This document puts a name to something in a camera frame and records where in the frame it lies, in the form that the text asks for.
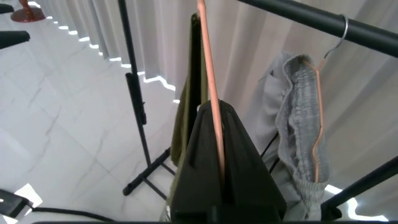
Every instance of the green cloth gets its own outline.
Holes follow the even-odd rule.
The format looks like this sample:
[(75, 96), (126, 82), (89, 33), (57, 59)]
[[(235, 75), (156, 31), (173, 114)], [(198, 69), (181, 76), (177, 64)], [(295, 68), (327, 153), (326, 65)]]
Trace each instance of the green cloth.
[[(194, 75), (200, 75), (200, 83), (192, 83)], [(193, 92), (193, 89), (199, 89), (200, 93)], [(200, 18), (195, 13), (191, 17), (191, 29), (190, 29), (190, 61), (188, 66), (188, 75), (185, 82), (184, 88), (180, 97), (180, 104), (178, 105), (177, 115), (174, 124), (173, 138), (171, 144), (171, 160), (178, 167), (177, 173), (174, 177), (172, 186), (170, 187), (170, 195), (167, 200), (168, 204), (171, 204), (173, 198), (174, 190), (180, 176), (181, 167), (185, 158), (185, 153), (187, 150), (190, 130), (189, 123), (191, 119), (195, 119), (197, 115), (197, 106), (192, 104), (192, 95), (196, 97), (200, 94), (200, 104), (205, 103), (208, 100), (207, 96), (208, 85), (207, 85), (207, 74), (206, 74), (206, 64), (205, 64), (205, 54), (203, 50), (203, 43), (201, 41), (201, 30), (200, 30)]]

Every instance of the red object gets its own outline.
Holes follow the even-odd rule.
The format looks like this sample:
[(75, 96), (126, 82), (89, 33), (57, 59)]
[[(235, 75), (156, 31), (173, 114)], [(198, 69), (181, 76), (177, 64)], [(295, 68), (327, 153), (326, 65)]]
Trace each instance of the red object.
[(45, 19), (45, 16), (41, 9), (35, 7), (31, 8), (27, 0), (20, 0), (20, 3), (24, 7), (23, 9), (17, 10), (11, 15), (11, 19), (16, 22), (36, 22)]

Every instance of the red stool base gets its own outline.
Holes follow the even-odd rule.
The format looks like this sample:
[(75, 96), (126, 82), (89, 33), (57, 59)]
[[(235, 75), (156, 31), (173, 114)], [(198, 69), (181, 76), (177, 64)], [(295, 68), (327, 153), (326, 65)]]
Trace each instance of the red stool base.
[(32, 18), (28, 18), (25, 10), (20, 9), (12, 13), (11, 19), (16, 22), (36, 22), (45, 19), (41, 9), (33, 7), (31, 10), (33, 12)]

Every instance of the white curtain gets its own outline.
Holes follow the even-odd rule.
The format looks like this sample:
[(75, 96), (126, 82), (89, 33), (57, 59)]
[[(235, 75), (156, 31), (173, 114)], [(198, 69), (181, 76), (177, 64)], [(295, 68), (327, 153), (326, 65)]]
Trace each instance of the white curtain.
[[(104, 58), (129, 63), (118, 2), (41, 0), (46, 16), (99, 45)], [(398, 32), (396, 0), (302, 0), (372, 26)], [(234, 0), (206, 2), (220, 98), (243, 115), (261, 75), (280, 51), (311, 55), (315, 63), (339, 38)], [(128, 0), (137, 66), (163, 77), (178, 99), (188, 68), (190, 16), (196, 0)], [(347, 187), (398, 155), (398, 60), (343, 42), (322, 70), (331, 184)], [(357, 214), (398, 220), (398, 177), (360, 195)]]

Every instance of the clothes hanger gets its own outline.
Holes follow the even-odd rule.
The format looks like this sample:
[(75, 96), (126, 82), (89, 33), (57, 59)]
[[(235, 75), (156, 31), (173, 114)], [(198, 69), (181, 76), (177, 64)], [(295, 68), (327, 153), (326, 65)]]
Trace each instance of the clothes hanger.
[(210, 93), (211, 111), (213, 113), (213, 124), (214, 124), (214, 131), (216, 134), (218, 164), (220, 166), (221, 184), (223, 185), (224, 174), (225, 174), (223, 129), (221, 126), (220, 106), (218, 104), (216, 79), (214, 77), (214, 70), (213, 70), (213, 59), (211, 57), (210, 38), (207, 28), (205, 0), (198, 0), (198, 11), (200, 15), (203, 48), (205, 51), (205, 62), (206, 62), (207, 80), (208, 80), (209, 93)]
[(340, 46), (340, 44), (343, 42), (343, 40), (346, 38), (347, 30), (348, 30), (348, 18), (344, 14), (342, 14), (342, 16), (344, 17), (344, 21), (345, 21), (345, 29), (344, 29), (343, 36), (341, 37), (340, 41), (336, 44), (336, 46), (334, 46), (332, 49), (330, 49), (325, 54), (325, 56), (323, 57), (322, 61), (319, 64), (318, 68), (315, 68), (309, 62), (304, 61), (304, 63), (307, 66), (309, 66), (310, 68), (312, 68), (315, 71), (315, 76), (317, 78), (317, 87), (318, 87), (318, 104), (319, 104), (320, 129), (319, 129), (319, 135), (317, 137), (317, 140), (315, 141), (315, 143), (314, 143), (314, 145), (312, 147), (312, 158), (313, 158), (314, 163), (315, 163), (315, 183), (319, 182), (319, 161), (318, 161), (318, 158), (315, 155), (315, 152), (317, 150), (317, 146), (319, 145), (319, 142), (320, 142), (322, 134), (323, 134), (322, 91), (321, 91), (321, 81), (320, 81), (319, 71), (321, 70), (321, 68), (322, 68), (323, 64), (325, 63), (325, 60), (326, 60), (327, 56), (330, 54), (330, 52), (332, 52), (335, 49), (337, 49)]

